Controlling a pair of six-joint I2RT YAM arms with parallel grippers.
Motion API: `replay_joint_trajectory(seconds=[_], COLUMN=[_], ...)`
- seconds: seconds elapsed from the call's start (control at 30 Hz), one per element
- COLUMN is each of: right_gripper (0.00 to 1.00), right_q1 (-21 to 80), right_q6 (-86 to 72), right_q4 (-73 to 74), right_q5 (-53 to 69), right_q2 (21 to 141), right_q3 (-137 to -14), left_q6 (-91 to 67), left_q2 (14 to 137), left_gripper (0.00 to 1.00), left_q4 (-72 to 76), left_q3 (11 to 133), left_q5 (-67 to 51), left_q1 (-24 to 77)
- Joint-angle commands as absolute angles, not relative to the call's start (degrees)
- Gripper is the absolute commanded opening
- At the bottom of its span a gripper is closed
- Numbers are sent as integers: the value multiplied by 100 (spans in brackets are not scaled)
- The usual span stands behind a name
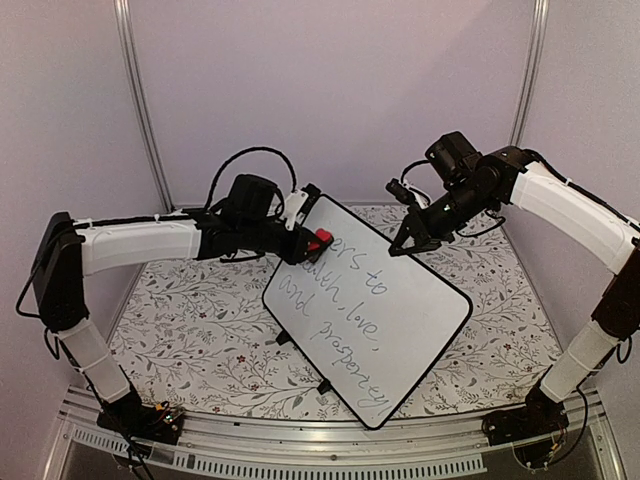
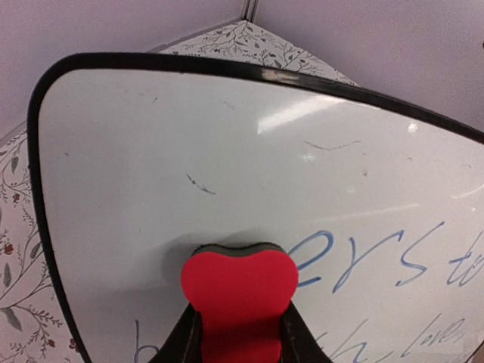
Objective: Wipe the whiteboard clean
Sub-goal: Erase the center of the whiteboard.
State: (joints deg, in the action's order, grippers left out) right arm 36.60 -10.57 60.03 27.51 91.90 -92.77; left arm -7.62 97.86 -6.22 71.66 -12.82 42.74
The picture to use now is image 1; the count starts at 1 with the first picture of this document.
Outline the red whiteboard eraser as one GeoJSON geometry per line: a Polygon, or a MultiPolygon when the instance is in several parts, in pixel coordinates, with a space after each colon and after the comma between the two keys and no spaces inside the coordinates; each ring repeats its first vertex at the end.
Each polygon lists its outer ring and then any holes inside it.
{"type": "Polygon", "coordinates": [[[308,243],[308,252],[322,252],[334,241],[333,235],[324,229],[318,229],[308,243]]]}

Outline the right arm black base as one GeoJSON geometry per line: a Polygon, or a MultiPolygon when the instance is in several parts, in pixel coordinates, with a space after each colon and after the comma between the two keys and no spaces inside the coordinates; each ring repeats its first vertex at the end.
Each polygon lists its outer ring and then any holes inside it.
{"type": "Polygon", "coordinates": [[[550,465],[564,445],[568,426],[564,404],[548,398],[536,384],[523,406],[486,414],[481,429],[491,446],[521,442],[513,451],[516,460],[537,470],[550,465]]]}

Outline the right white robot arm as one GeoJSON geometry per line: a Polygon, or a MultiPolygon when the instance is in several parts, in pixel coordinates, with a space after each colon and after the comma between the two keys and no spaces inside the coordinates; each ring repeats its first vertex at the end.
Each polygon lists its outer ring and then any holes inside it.
{"type": "Polygon", "coordinates": [[[407,208],[392,256],[439,249],[482,212],[514,206],[546,221],[599,259],[613,278],[586,326],[541,377],[517,415],[517,427],[537,436],[552,424],[557,405],[639,329],[639,226],[604,200],[562,176],[536,151],[506,146],[476,150],[451,132],[425,152],[446,190],[427,202],[402,177],[387,191],[407,208]]]}

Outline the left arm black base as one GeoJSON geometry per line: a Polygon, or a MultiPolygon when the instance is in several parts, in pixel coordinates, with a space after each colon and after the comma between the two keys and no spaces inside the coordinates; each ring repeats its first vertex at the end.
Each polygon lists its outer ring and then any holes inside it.
{"type": "Polygon", "coordinates": [[[114,402],[101,400],[97,425],[122,437],[176,445],[182,434],[184,412],[182,407],[171,406],[167,401],[146,405],[135,390],[130,390],[114,402]]]}

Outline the white whiteboard black frame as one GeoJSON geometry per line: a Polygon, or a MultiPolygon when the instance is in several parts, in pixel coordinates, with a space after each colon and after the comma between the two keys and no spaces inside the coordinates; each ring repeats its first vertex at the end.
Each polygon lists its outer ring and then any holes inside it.
{"type": "Polygon", "coordinates": [[[472,301],[327,195],[304,219],[332,244],[314,262],[276,267],[266,310],[331,390],[370,430],[380,429],[444,354],[472,301]]]}

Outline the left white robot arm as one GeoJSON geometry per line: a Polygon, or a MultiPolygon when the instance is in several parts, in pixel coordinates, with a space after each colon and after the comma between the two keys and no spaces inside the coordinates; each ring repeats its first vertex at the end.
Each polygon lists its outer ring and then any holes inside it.
{"type": "Polygon", "coordinates": [[[49,221],[30,273],[37,318],[54,335],[97,397],[110,404],[111,419],[128,434],[148,426],[148,412],[130,396],[133,387],[90,319],[84,280],[104,270],[160,260],[237,261],[274,254],[288,265],[314,263],[332,243],[298,217],[318,197],[313,185],[282,195],[277,185],[251,174],[234,180],[211,206],[166,215],[74,220],[66,212],[49,221]]]}

